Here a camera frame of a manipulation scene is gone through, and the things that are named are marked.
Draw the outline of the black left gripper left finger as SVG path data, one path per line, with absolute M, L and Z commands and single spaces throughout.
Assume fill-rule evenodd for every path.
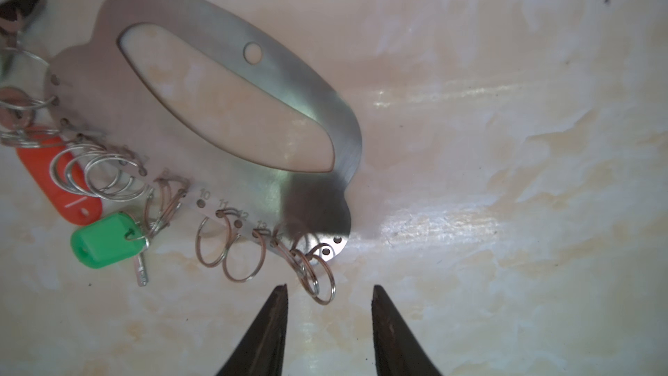
M 287 285 L 278 285 L 217 375 L 281 375 L 288 307 Z

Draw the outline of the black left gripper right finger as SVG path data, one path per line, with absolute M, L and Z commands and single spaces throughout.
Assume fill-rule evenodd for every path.
M 377 375 L 441 375 L 382 285 L 373 287 L 372 332 Z

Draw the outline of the metal car-shaped key holder plate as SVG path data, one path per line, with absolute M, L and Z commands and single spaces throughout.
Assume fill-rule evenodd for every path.
M 149 180 L 243 236 L 333 259 L 351 233 L 344 192 L 362 136 L 344 99 L 281 43 L 206 0 L 104 0 L 90 40 L 50 64 L 53 118 L 130 156 Z

